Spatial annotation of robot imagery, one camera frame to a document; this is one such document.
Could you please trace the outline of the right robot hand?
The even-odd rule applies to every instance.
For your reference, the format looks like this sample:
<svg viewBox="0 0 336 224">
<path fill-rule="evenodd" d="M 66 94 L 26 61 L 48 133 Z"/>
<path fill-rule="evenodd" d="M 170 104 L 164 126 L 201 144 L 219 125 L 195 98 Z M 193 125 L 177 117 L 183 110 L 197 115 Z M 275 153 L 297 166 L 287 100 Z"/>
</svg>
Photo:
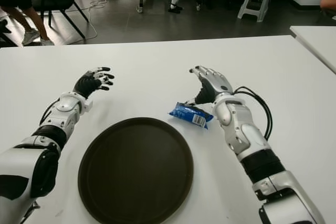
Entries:
<svg viewBox="0 0 336 224">
<path fill-rule="evenodd" d="M 195 98 L 185 102 L 186 105 L 214 103 L 217 96 L 223 93 L 233 93 L 233 88 L 226 77 L 211 68 L 195 66 L 189 70 L 201 82 L 201 89 Z"/>
</svg>

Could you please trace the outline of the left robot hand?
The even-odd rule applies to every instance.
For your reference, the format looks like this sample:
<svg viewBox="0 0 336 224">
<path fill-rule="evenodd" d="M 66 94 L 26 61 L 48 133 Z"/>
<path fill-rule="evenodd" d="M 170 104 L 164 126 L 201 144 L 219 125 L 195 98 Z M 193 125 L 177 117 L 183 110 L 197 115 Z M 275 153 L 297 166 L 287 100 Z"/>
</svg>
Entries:
<svg viewBox="0 0 336 224">
<path fill-rule="evenodd" d="M 97 67 L 88 70 L 77 80 L 73 92 L 88 99 L 97 90 L 109 91 L 113 85 L 112 79 L 114 79 L 114 75 L 110 71 L 110 67 Z"/>
</svg>

